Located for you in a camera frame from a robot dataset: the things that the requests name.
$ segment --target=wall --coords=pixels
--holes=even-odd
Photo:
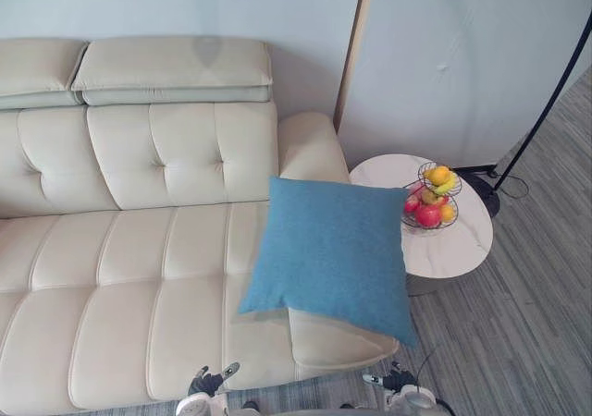
[[[0,38],[220,34],[271,43],[282,116],[332,115],[357,0],[0,0]]]
[[[495,164],[535,124],[592,0],[371,0],[339,137],[348,163]],[[592,56],[589,45],[574,78]]]

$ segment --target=tufted cushion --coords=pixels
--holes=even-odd
[[[0,112],[0,217],[266,200],[277,142],[272,102]]]
[[[92,105],[267,102],[271,82],[262,42],[124,37],[92,42],[72,88]]]
[[[70,84],[86,45],[67,39],[0,41],[0,109],[81,104]]]
[[[0,111],[0,217],[112,210],[83,106]]]
[[[242,388],[392,352],[392,338],[326,318],[237,315],[266,214],[243,202],[0,220],[0,411],[181,398],[206,364],[239,361]]]

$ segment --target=side table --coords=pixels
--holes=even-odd
[[[407,154],[385,154],[368,159],[350,173],[351,183],[397,188],[417,180],[417,168],[429,162]],[[401,223],[403,258],[410,296],[426,294],[473,271],[487,257],[493,226],[487,208],[468,183],[454,198],[459,216],[442,229],[425,230]]]

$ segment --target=gray carpet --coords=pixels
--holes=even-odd
[[[520,200],[500,195],[493,248],[483,265],[445,289],[411,299],[421,343],[395,357],[415,372],[438,346],[421,383],[459,416],[592,414],[591,78],[588,70],[562,96],[515,167],[530,194]],[[524,190],[512,179],[504,188],[510,194]],[[346,401],[377,408],[381,395],[361,373],[383,374],[389,361],[235,392],[229,404],[238,408],[255,399],[266,413],[335,409]],[[174,408],[166,403],[93,415],[161,416]]]

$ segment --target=throw pillow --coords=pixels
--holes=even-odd
[[[401,213],[405,189],[272,177],[267,227],[239,312],[292,308],[413,346]]]

